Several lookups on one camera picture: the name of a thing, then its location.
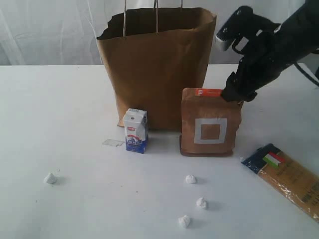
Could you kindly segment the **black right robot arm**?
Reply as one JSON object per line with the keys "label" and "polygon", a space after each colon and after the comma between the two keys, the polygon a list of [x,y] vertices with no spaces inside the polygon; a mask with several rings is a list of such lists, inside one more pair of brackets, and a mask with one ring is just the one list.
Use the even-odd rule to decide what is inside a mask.
{"label": "black right robot arm", "polygon": [[319,2],[307,0],[283,23],[256,15],[241,6],[216,34],[223,51],[232,48],[242,55],[236,72],[230,74],[221,93],[227,101],[250,102],[257,90],[274,81],[282,71],[295,65],[312,83],[318,85],[297,62],[319,52]]}

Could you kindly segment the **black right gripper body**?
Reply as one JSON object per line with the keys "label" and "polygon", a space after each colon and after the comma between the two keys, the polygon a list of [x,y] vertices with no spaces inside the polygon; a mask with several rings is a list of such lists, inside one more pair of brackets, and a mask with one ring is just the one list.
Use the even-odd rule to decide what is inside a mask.
{"label": "black right gripper body", "polygon": [[273,32],[259,31],[257,37],[241,50],[243,57],[236,71],[242,92],[255,92],[274,81],[292,62],[286,59],[291,50],[294,30],[290,23],[279,24]]}

